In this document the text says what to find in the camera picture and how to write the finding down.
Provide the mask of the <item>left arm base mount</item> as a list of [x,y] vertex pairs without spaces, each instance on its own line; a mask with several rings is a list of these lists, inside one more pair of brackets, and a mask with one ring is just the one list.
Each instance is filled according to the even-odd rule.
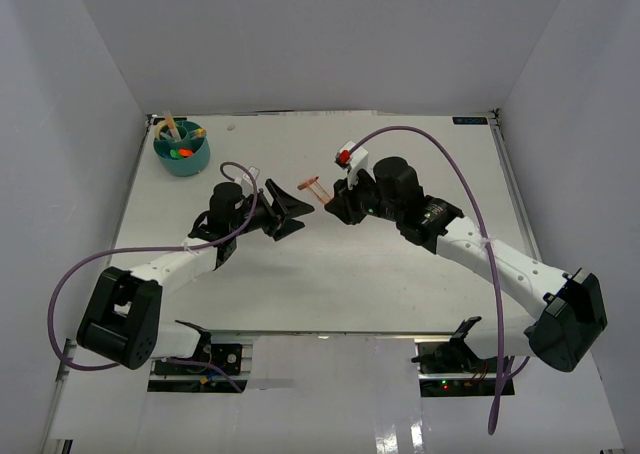
[[247,386],[252,348],[240,343],[199,347],[189,364],[154,361],[147,391],[182,394],[240,394]]

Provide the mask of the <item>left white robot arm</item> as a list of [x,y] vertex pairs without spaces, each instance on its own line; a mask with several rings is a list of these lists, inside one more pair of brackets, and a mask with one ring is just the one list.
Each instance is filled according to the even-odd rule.
[[313,211],[272,180],[251,195],[234,182],[216,185],[184,246],[129,270],[110,266],[100,274],[78,345],[131,370],[150,359],[177,358],[188,372],[202,372],[212,352],[202,342],[204,329],[186,321],[161,322],[163,299],[220,268],[234,253],[237,236],[260,230],[279,241],[301,230],[301,217]]

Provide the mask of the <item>orange clear highlighter pen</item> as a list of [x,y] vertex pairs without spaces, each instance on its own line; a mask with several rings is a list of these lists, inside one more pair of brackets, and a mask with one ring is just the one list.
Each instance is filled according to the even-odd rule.
[[169,110],[165,110],[163,112],[163,115],[164,115],[165,122],[166,122],[166,125],[168,127],[168,130],[172,131],[173,133],[179,132],[177,127],[176,127],[175,120],[174,120],[173,116],[171,115],[170,111]]

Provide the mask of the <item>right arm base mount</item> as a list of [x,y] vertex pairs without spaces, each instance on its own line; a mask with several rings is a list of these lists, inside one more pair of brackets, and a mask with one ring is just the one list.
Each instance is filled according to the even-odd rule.
[[416,365],[423,399],[493,397],[497,381],[497,358],[474,354],[466,344],[480,316],[463,320],[444,340],[418,340],[411,362]]

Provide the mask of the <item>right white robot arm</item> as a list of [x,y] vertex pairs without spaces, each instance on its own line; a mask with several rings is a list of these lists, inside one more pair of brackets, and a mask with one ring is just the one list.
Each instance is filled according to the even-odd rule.
[[427,195],[416,171],[401,157],[337,160],[346,176],[335,182],[327,212],[346,225],[373,216],[395,224],[408,242],[453,261],[516,301],[529,319],[504,335],[504,353],[531,355],[560,371],[573,371],[607,326],[597,276],[547,266],[481,234],[474,221],[447,201]]

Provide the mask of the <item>beige tape roll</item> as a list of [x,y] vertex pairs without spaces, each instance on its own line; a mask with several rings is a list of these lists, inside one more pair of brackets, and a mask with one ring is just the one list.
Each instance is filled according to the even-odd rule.
[[166,127],[167,125],[164,122],[155,126],[154,136],[156,140],[169,139],[167,131],[165,130]]

